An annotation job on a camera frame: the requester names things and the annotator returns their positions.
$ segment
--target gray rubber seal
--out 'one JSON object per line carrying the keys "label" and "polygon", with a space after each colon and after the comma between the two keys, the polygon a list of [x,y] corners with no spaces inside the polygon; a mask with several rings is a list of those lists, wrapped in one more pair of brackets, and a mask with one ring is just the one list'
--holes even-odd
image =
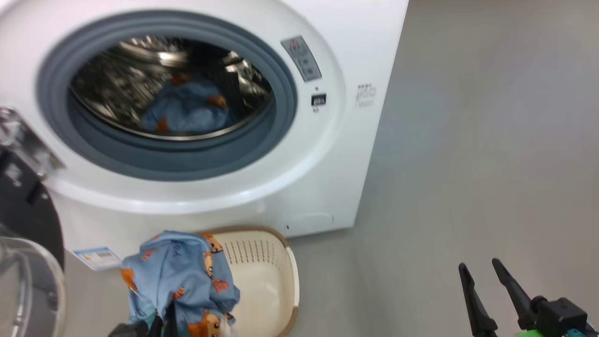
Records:
{"label": "gray rubber seal", "polygon": [[[258,118],[213,139],[169,142],[117,130],[91,116],[69,91],[77,71],[101,50],[126,38],[169,35],[235,50],[268,80],[274,97]],[[176,11],[143,11],[95,22],[64,39],[38,75],[37,97],[56,134],[87,160],[148,180],[197,180],[239,170],[260,159],[285,136],[297,107],[289,69],[251,33],[213,17]]]}

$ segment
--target white plastic basket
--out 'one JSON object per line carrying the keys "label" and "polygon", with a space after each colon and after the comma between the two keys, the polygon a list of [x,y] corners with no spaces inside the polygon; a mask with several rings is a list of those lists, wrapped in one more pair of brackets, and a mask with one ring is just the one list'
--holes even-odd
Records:
{"label": "white plastic basket", "polygon": [[211,231],[223,246],[241,300],[232,314],[239,337],[283,337],[295,323],[300,281],[287,240],[268,227]]}

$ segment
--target blue cloth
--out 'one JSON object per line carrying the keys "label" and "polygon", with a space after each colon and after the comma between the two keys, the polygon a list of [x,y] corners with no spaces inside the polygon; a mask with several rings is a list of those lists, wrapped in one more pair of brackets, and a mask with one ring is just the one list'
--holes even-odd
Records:
{"label": "blue cloth", "polygon": [[208,102],[209,97],[221,96],[213,82],[197,74],[179,85],[169,82],[156,94],[141,123],[146,130],[166,132],[159,127],[162,122],[171,134],[209,133],[225,128],[232,124],[229,108]]}
{"label": "blue cloth", "polygon": [[[125,277],[129,272],[132,283]],[[144,320],[151,326],[156,314],[164,319],[174,300],[181,336],[187,324],[202,322],[205,309],[220,320],[240,298],[225,253],[195,234],[163,232],[125,258],[121,273],[131,289],[129,323]]]}

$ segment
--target green object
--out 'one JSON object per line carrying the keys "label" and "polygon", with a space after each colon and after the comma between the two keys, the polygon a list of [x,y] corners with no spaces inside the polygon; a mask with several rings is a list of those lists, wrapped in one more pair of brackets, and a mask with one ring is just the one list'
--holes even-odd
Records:
{"label": "green object", "polygon": [[530,330],[518,333],[518,337],[543,337],[543,335],[536,330]]}

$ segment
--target metal hinge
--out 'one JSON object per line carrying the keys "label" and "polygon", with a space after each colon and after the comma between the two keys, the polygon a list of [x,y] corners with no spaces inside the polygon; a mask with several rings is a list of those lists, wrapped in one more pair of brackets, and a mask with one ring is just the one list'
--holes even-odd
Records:
{"label": "metal hinge", "polygon": [[11,108],[0,107],[0,145],[18,155],[40,179],[63,164]]}

